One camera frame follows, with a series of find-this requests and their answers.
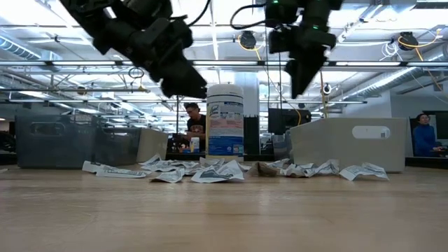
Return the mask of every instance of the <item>bottle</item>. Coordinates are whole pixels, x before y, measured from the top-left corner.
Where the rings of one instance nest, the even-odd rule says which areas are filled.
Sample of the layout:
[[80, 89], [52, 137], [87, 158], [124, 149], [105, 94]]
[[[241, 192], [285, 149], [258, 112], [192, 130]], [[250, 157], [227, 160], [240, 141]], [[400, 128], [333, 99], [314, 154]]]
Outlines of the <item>bottle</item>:
[[192, 137], [190, 140], [190, 151], [191, 153], [199, 152], [199, 137]]

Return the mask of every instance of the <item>man with glasses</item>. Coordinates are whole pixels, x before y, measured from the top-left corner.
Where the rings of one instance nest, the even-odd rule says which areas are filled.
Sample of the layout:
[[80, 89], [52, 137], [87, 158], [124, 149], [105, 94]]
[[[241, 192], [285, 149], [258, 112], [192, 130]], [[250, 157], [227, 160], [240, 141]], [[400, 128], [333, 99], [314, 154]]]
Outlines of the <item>man with glasses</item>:
[[187, 122], [187, 135], [185, 138], [191, 140], [192, 137], [199, 137], [199, 149], [205, 151], [205, 124], [206, 116], [201, 115], [197, 103], [187, 103], [183, 105], [190, 119]]

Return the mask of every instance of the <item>blue shirt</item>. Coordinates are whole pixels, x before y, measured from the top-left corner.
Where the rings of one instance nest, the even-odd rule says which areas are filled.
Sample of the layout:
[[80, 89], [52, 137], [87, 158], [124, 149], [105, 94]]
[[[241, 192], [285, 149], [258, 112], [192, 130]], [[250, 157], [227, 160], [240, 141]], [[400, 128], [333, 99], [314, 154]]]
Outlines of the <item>blue shirt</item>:
[[419, 125], [414, 129], [415, 155], [417, 157], [430, 157], [435, 144], [433, 126]]

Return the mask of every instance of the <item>black cable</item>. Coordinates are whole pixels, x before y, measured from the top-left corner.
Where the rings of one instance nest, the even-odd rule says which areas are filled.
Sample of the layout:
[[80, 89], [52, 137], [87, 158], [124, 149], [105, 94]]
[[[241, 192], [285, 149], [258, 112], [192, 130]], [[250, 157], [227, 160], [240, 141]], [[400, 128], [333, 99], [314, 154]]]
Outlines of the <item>black cable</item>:
[[231, 28], [236, 29], [236, 30], [247, 29], [247, 28], [251, 28], [251, 27], [254, 27], [256, 25], [260, 25], [260, 24], [266, 22], [266, 20], [262, 20], [262, 21], [254, 22], [253, 24], [241, 25], [241, 26], [238, 26], [238, 27], [233, 25], [233, 20], [235, 19], [235, 17], [237, 16], [237, 14], [240, 11], [242, 11], [244, 9], [247, 9], [247, 8], [262, 8], [262, 7], [265, 7], [265, 5], [266, 5], [266, 3], [251, 4], [251, 5], [242, 6], [241, 8], [239, 8], [237, 11], [235, 11], [235, 13], [233, 13], [232, 17], [230, 18], [230, 26], [231, 26]]
[[191, 22], [190, 24], [188, 24], [189, 27], [195, 25], [195, 24], [197, 23], [197, 21], [199, 21], [199, 20], [202, 18], [202, 16], [205, 14], [205, 12], [207, 11], [207, 9], [209, 8], [210, 2], [211, 2], [211, 0], [207, 0], [207, 2], [205, 3], [204, 10], [202, 10], [201, 14], [199, 14], [199, 16], [196, 17], [196, 19], [193, 20], [193, 22]]

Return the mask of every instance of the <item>black t-shirt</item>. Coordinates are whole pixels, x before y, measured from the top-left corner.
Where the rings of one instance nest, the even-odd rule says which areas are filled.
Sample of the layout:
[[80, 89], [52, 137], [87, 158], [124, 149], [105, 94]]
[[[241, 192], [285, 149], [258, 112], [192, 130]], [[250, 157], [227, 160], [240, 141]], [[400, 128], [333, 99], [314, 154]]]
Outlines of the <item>black t-shirt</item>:
[[[201, 115], [201, 118], [199, 120], [193, 120], [189, 119], [187, 122], [187, 127], [189, 132], [193, 133], [203, 133], [205, 134], [205, 123], [206, 123], [206, 116]], [[199, 140], [199, 149], [201, 151], [205, 151], [205, 140]]]

